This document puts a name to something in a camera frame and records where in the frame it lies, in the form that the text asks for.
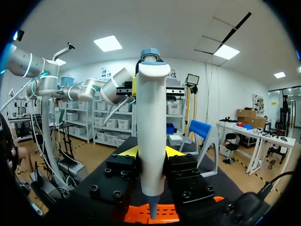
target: cardboard box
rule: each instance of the cardboard box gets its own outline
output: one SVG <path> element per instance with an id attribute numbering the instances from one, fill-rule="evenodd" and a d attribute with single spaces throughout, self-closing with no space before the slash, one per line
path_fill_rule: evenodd
<path id="1" fill-rule="evenodd" d="M 247 110 L 246 108 L 244 110 L 237 109 L 236 116 L 237 117 L 256 117 L 256 111 Z"/>
<path id="2" fill-rule="evenodd" d="M 238 121 L 243 124 L 252 125 L 253 128 L 262 128 L 265 127 L 265 118 L 261 117 L 239 117 Z"/>

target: person's leg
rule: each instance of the person's leg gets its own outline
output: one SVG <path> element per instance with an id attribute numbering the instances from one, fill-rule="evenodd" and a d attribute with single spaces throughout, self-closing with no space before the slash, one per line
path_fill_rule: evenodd
<path id="1" fill-rule="evenodd" d="M 30 159 L 30 155 L 28 150 L 25 147 L 18 147 L 19 159 L 24 159 L 26 166 L 30 173 L 33 172 L 32 160 Z"/>

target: white storage bin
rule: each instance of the white storage bin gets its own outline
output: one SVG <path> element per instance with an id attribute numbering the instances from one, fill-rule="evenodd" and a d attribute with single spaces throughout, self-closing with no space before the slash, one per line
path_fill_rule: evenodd
<path id="1" fill-rule="evenodd" d="M 132 111 L 132 105 L 129 103 L 124 104 L 122 107 L 119 108 L 120 112 L 131 112 Z"/>
<path id="2" fill-rule="evenodd" d="M 107 121 L 107 127 L 116 128 L 118 125 L 117 119 L 109 119 Z"/>
<path id="3" fill-rule="evenodd" d="M 123 134 L 123 133 L 119 133 L 118 137 L 120 137 L 123 140 L 127 140 L 131 135 L 129 134 Z"/>
<path id="4" fill-rule="evenodd" d="M 115 139 L 115 142 L 116 142 L 116 146 L 119 147 L 120 145 L 122 145 L 123 142 L 125 142 L 125 140 L 117 139 L 117 138 L 116 138 L 116 139 Z"/>
<path id="5" fill-rule="evenodd" d="M 106 136 L 109 144 L 116 145 L 116 137 L 114 135 L 106 134 Z"/>
<path id="6" fill-rule="evenodd" d="M 169 135 L 168 141 L 171 146 L 181 146 L 182 137 L 179 135 Z"/>
<path id="7" fill-rule="evenodd" d="M 104 126 L 103 123 L 104 123 L 104 118 L 94 117 L 94 125 L 96 125 L 96 126 Z"/>
<path id="8" fill-rule="evenodd" d="M 171 102 L 167 103 L 167 114 L 177 115 L 181 114 L 181 105 L 178 102 Z"/>
<path id="9" fill-rule="evenodd" d="M 92 109 L 92 102 L 79 101 L 79 109 Z"/>
<path id="10" fill-rule="evenodd" d="M 77 121 L 79 119 L 79 114 L 78 113 L 71 113 L 67 112 L 67 120 L 68 121 Z"/>
<path id="11" fill-rule="evenodd" d="M 77 135 L 82 135 L 86 133 L 86 127 L 76 126 L 74 130 L 75 130 L 75 134 Z"/>
<path id="12" fill-rule="evenodd" d="M 102 132 L 96 132 L 97 134 L 97 139 L 98 140 L 101 140 L 101 141 L 106 141 L 107 140 L 107 136 L 105 133 L 102 133 Z"/>
<path id="13" fill-rule="evenodd" d="M 77 101 L 70 101 L 67 103 L 67 107 L 68 108 L 78 108 L 79 107 L 79 104 Z"/>
<path id="14" fill-rule="evenodd" d="M 97 102 L 97 109 L 106 111 L 108 109 L 108 104 L 105 101 L 98 101 Z"/>
<path id="15" fill-rule="evenodd" d="M 117 119 L 119 129 L 129 129 L 131 128 L 131 119 Z"/>
<path id="16" fill-rule="evenodd" d="M 61 107 L 61 108 L 65 108 L 67 106 L 67 103 L 64 102 L 64 101 L 59 101 L 58 106 Z"/>
<path id="17" fill-rule="evenodd" d="M 75 127 L 74 126 L 70 126 L 69 127 L 69 133 L 75 133 Z"/>

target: orange tray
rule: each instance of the orange tray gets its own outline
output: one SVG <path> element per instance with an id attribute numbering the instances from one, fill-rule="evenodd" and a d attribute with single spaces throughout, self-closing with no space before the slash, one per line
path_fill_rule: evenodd
<path id="1" fill-rule="evenodd" d="M 216 202 L 223 200 L 221 196 L 214 197 Z M 166 224 L 178 222 L 179 216 L 173 204 L 158 204 L 157 219 L 150 218 L 150 208 L 148 204 L 143 206 L 129 206 L 124 222 L 142 224 Z"/>

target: blue plunger cap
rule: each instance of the blue plunger cap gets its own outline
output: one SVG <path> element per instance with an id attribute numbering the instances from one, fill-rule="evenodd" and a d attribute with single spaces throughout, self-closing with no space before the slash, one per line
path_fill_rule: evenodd
<path id="1" fill-rule="evenodd" d="M 157 60 L 160 59 L 160 51 L 156 48 L 145 48 L 141 51 L 142 60 L 144 60 L 144 57 L 147 55 L 153 55 L 157 58 Z"/>

